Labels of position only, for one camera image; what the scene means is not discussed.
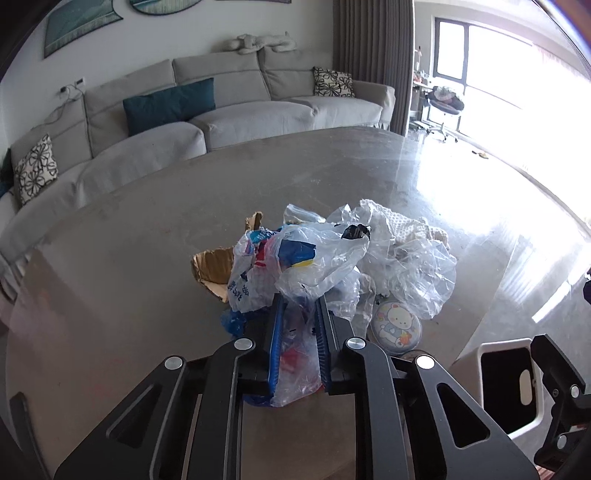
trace gray tabletop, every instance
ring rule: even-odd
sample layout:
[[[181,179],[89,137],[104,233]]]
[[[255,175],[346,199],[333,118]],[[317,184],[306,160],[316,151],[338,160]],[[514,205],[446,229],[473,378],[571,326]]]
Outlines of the gray tabletop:
[[[195,282],[190,258],[233,245],[256,210],[279,226],[288,203],[328,215],[370,198],[447,230],[456,288],[419,345],[444,367],[477,329],[478,343],[553,328],[574,355],[591,333],[591,322],[565,327],[589,320],[570,293],[591,264],[587,233],[508,166],[438,147],[371,128],[254,141],[152,174],[57,225],[29,264],[7,354],[7,394],[27,396],[49,469],[166,356],[207,356],[229,340],[225,307]],[[559,288],[568,295],[549,308]],[[246,406],[243,438],[245,480],[325,478],[354,458],[353,400]]]

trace silver screw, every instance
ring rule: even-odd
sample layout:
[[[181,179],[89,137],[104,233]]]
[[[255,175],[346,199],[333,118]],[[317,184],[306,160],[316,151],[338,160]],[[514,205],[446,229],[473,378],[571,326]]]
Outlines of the silver screw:
[[[177,356],[169,356],[164,362],[164,366],[169,370],[176,370],[183,365],[183,359]]]
[[[239,338],[234,342],[236,350],[250,350],[252,348],[252,340],[250,338]]]
[[[435,360],[428,355],[421,355],[416,359],[417,365],[423,370],[431,370],[435,366]]]
[[[556,446],[558,447],[558,450],[562,450],[566,446],[566,435],[558,437],[558,440],[556,440]]]
[[[347,346],[353,350],[361,350],[365,347],[365,340],[359,337],[353,337],[347,340]]]

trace sofa backrest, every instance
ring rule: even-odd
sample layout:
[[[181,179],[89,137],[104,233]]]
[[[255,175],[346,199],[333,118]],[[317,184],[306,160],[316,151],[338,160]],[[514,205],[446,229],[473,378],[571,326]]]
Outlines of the sofa backrest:
[[[93,157],[129,137],[123,100],[173,86],[172,64],[164,60],[88,90],[84,98]]]
[[[332,55],[323,51],[274,52],[265,47],[259,50],[258,57],[273,100],[314,95],[312,68],[332,67]]]
[[[84,102],[80,99],[54,110],[43,124],[33,128],[11,145],[13,168],[46,134],[51,137],[53,156],[60,174],[92,158]]]
[[[217,108],[271,100],[256,53],[240,55],[235,51],[225,51],[183,57],[173,60],[173,69],[179,85],[213,77]]]

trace gray curtain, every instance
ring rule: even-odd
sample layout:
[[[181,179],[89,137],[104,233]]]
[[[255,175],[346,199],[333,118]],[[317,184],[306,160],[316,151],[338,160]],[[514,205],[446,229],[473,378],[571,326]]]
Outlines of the gray curtain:
[[[408,131],[413,89],[414,1],[333,0],[333,68],[394,87],[390,130]]]

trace cardboard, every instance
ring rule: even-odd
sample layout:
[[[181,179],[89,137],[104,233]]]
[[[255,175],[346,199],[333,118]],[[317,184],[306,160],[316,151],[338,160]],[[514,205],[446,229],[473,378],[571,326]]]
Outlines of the cardboard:
[[[245,220],[245,231],[261,227],[262,213],[255,212]],[[233,247],[216,248],[198,253],[191,260],[193,276],[224,303],[228,302],[228,281],[234,263]]]

